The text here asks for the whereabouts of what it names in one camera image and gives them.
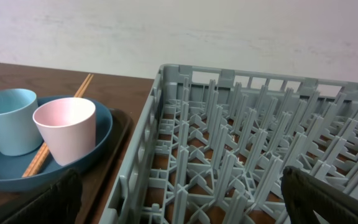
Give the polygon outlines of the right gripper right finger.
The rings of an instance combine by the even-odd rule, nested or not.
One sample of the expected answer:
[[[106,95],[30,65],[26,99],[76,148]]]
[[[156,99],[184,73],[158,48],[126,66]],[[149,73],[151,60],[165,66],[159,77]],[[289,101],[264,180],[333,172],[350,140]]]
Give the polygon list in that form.
[[[358,200],[294,166],[283,170],[281,191],[292,223],[358,224]]]

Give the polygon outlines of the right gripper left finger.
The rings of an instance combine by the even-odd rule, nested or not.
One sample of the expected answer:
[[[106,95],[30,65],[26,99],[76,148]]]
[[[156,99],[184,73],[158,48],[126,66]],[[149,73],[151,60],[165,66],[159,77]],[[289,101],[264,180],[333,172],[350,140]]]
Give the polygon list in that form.
[[[77,171],[66,171],[56,182],[43,189],[4,223],[71,224],[81,208],[83,184]]]

